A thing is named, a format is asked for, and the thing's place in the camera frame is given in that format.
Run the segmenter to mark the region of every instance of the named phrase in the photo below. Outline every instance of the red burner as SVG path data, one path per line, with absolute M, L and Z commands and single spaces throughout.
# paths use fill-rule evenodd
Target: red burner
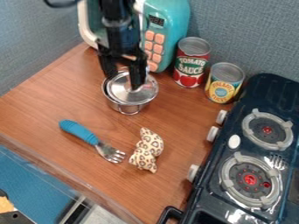
M 256 177 L 254 175 L 248 174 L 244 177 L 244 180 L 246 183 L 248 183 L 250 186 L 254 186 L 257 182 Z
M 269 188 L 269 187 L 271 186 L 271 184 L 270 184 L 269 182 L 264 182 L 264 186 L 265 186 L 266 188 Z
M 272 128 L 269 127 L 269 126 L 265 126 L 262 131 L 265 133 L 265 134 L 271 134 L 272 133 Z

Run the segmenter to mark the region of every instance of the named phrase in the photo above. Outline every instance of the dark blue toy stove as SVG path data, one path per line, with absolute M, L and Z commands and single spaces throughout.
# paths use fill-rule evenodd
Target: dark blue toy stove
M 187 208 L 165 208 L 158 223 L 299 223 L 299 83 L 258 74 L 217 123 L 205 164 L 191 166 Z

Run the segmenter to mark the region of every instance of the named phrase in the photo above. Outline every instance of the toy can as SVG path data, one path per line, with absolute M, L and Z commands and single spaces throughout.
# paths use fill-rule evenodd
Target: toy can
M 238 66 L 227 62 L 214 64 L 205 84 L 205 94 L 213 102 L 232 102 L 244 79 L 245 74 Z
M 195 88 L 204 81 L 211 47 L 201 38 L 183 38 L 178 42 L 173 74 L 175 82 L 185 88 Z

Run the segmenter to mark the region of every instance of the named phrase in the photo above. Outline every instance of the wooden countertop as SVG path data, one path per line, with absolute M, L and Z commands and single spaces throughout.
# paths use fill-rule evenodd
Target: wooden countertop
M 95 50 L 78 45 L 0 99 L 1 133 L 31 149 L 31 161 L 38 160 L 38 153 L 88 183 L 82 188 L 76 180 L 68 181 L 67 175 L 49 171 L 72 186 L 78 184 L 85 194 L 93 195 L 88 189 L 95 189 L 142 222 L 155 223 L 166 206 L 184 207 L 191 189 L 185 179 L 189 167 L 201 164 L 211 149 L 205 137 L 219 110 L 231 108 L 209 101 L 202 87 L 180 87 L 168 73 L 155 77 L 160 90 L 149 107 L 138 115 L 121 115 L 108 107 L 101 92 L 104 76 Z M 105 161 L 92 146 L 61 131 L 62 119 L 82 123 L 125 151 L 127 160 L 117 165 Z M 128 162 L 141 127 L 164 140 L 156 174 Z M 38 160 L 38 165 L 46 160 Z M 97 202 L 114 210 L 105 197 Z

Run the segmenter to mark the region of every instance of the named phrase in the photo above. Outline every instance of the fork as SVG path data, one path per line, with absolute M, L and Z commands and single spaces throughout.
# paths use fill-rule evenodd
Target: fork
M 77 122 L 71 120 L 62 120 L 59 122 L 59 126 L 65 132 L 80 138 L 88 144 L 93 145 L 97 152 L 111 163 L 118 164 L 122 162 L 124 156 L 126 155 L 126 153 L 103 143 L 93 132 Z

